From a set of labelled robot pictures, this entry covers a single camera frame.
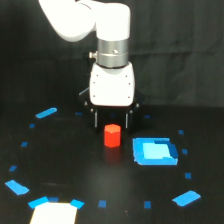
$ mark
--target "light blue square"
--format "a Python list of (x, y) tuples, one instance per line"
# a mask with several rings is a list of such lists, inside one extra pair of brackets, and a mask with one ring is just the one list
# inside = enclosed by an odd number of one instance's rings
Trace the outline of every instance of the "light blue square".
[(48, 200), (49, 200), (49, 202), (58, 202), (57, 197), (49, 197)]
[(10, 169), (9, 169), (9, 171), (10, 172), (13, 172), (13, 171), (15, 171), (16, 168), (17, 168), (17, 166), (11, 166)]
[(99, 201), (99, 204), (98, 204), (98, 207), (99, 208), (106, 208), (106, 205), (107, 205), (107, 202), (106, 201), (100, 200)]
[(143, 152), (145, 159), (172, 158), (166, 144), (143, 143)]
[(184, 155), (187, 155), (187, 154), (188, 154), (187, 149), (182, 149), (182, 153), (183, 153)]
[(78, 209), (82, 208), (82, 206), (84, 205), (83, 202), (77, 200), (72, 200), (70, 204)]
[(21, 145), (21, 147), (26, 147), (27, 144), (28, 144), (27, 142), (23, 142), (22, 145)]
[(201, 198), (200, 194), (197, 194), (194, 191), (188, 191), (188, 192), (174, 198), (172, 201), (176, 202), (179, 206), (183, 207), (199, 198)]
[(179, 130), (179, 134), (180, 135), (184, 135), (184, 131), (183, 130)]
[(145, 201), (144, 202), (144, 208), (150, 209), (151, 208), (151, 202), (150, 201)]
[(36, 199), (35, 201), (31, 201), (28, 203), (28, 205), (34, 209), (35, 207), (37, 207), (38, 205), (41, 205), (41, 204), (44, 204), (46, 202), (49, 202), (48, 198), (47, 197), (42, 197), (42, 198), (39, 198), (39, 199)]
[(191, 179), (191, 173), (185, 173), (185, 178), (186, 179)]

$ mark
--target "blue square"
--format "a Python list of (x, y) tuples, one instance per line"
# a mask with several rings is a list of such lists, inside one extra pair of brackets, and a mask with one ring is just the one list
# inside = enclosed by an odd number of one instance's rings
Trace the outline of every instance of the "blue square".
[(21, 145), (21, 147), (26, 147), (27, 144), (28, 144), (27, 142), (23, 142), (22, 145)]
[(17, 168), (17, 166), (11, 166), (10, 169), (9, 169), (9, 171), (10, 172), (13, 172), (13, 171), (15, 171), (16, 168)]
[(186, 179), (191, 179), (191, 173), (185, 173), (185, 178)]
[(176, 202), (179, 206), (183, 207), (199, 198), (201, 198), (200, 194), (197, 194), (194, 191), (188, 191), (188, 192), (174, 198), (172, 201)]
[(56, 197), (49, 197), (48, 200), (49, 202), (58, 202), (58, 198)]
[(182, 153), (183, 153), (184, 155), (187, 155), (187, 154), (188, 154), (187, 149), (182, 149)]
[(77, 200), (72, 200), (70, 204), (78, 209), (82, 208), (82, 206), (84, 205), (83, 202)]
[(75, 115), (82, 116), (82, 112), (76, 112)]
[(99, 201), (99, 204), (98, 204), (98, 207), (99, 208), (106, 208), (106, 205), (107, 205), (107, 202), (106, 201), (100, 200)]
[(169, 148), (165, 144), (143, 143), (145, 159), (171, 158)]
[(151, 202), (150, 201), (145, 201), (144, 202), (144, 208), (150, 209), (151, 208)]
[(183, 130), (179, 130), (179, 134), (180, 135), (183, 135), (184, 134), (184, 131)]
[(170, 143), (169, 138), (135, 138), (134, 161), (140, 165), (177, 165), (178, 159), (170, 154), (170, 145), (173, 147), (171, 151), (175, 151), (175, 157), (178, 157), (176, 147)]

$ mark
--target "black background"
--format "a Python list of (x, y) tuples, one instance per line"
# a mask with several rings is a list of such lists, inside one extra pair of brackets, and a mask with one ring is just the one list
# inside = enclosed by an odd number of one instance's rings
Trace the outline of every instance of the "black background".
[[(223, 106), (223, 1), (119, 1), (131, 9), (129, 60), (149, 104)], [(61, 39), (37, 0), (1, 0), (1, 100), (73, 104), (88, 86), (96, 33)]]
[[(28, 202), (43, 196), (84, 201), (77, 224), (222, 223), (224, 111), (214, 107), (224, 106), (223, 1), (119, 2), (131, 9), (129, 60), (151, 118), (133, 134), (122, 130), (120, 149), (111, 151), (103, 130), (95, 133), (85, 116), (75, 116), (91, 68), (83, 53), (97, 50), (95, 32), (66, 42), (38, 1), (0, 0), (0, 223), (28, 224)], [(49, 107), (58, 112), (35, 118)], [(139, 166), (135, 137), (169, 137), (178, 166)], [(16, 196), (5, 186), (11, 179), (30, 192)], [(188, 190), (202, 198), (185, 208), (172, 202)], [(143, 207), (147, 200), (151, 210)]]

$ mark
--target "white robot link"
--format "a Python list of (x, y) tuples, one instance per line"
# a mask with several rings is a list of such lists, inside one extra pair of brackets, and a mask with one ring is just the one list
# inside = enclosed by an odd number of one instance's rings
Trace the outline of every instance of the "white robot link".
[(130, 9), (120, 3), (92, 0), (39, 0), (41, 8), (57, 34), (77, 42), (96, 31), (98, 50), (90, 52), (93, 63), (89, 88), (79, 95), (95, 114), (98, 107), (126, 107), (126, 128), (138, 109), (135, 102), (135, 78), (129, 62)]

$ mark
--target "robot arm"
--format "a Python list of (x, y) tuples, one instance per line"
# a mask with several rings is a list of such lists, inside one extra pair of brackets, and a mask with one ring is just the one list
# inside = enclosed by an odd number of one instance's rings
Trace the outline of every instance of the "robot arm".
[(89, 85), (90, 101), (96, 106), (130, 106), (135, 92), (134, 72), (129, 62), (130, 9), (120, 3), (92, 0), (39, 0), (50, 24), (70, 42), (96, 31), (96, 59)]
[(74, 0), (39, 0), (50, 24), (66, 41), (77, 42), (94, 31), (93, 11)]

